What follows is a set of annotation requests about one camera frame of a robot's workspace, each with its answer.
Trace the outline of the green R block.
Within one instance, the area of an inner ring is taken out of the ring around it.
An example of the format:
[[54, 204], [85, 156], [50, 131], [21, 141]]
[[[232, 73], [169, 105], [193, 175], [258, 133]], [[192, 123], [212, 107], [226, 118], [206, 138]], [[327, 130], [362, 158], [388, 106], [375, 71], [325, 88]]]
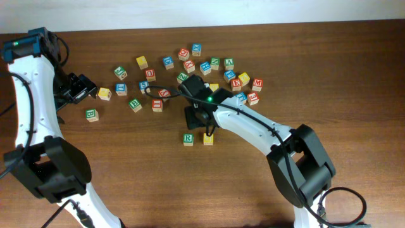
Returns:
[[194, 145], [194, 135], [193, 134], [184, 134], [183, 135], [183, 145], [184, 146], [193, 146]]

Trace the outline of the yellow S block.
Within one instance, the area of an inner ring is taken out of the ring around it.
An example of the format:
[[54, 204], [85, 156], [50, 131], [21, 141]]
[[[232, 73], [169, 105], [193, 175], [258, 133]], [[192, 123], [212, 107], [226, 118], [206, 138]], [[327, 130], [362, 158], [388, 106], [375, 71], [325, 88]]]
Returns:
[[203, 144], [205, 146], [212, 146], [214, 143], [214, 135], [207, 135], [207, 133], [203, 134]]
[[215, 92], [215, 91], [219, 88], [219, 84], [210, 84], [210, 85], [209, 85], [209, 88], [210, 88], [213, 92]]

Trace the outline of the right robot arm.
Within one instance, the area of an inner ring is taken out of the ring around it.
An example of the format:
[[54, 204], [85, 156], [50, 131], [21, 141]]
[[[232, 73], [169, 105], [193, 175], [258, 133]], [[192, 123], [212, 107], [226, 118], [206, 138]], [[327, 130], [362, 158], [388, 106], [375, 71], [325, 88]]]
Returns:
[[189, 129], [229, 130], [260, 150], [268, 160], [277, 189], [294, 206], [294, 227], [320, 227], [313, 211], [331, 186], [336, 169], [314, 130], [276, 123], [247, 107], [230, 91], [212, 91], [192, 75], [179, 85], [190, 106], [185, 108]]

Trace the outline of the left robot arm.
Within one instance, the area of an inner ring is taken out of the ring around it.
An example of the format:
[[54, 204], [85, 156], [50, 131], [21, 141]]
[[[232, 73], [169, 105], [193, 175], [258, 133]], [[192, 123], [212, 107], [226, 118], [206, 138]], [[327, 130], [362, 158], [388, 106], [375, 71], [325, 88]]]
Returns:
[[68, 211], [82, 227], [123, 227], [92, 186], [87, 157], [59, 127], [61, 108], [94, 98], [98, 91], [86, 76], [63, 71], [63, 43], [41, 27], [3, 44], [1, 57], [13, 78], [18, 115], [16, 148], [4, 154], [3, 173], [11, 173], [36, 198]]

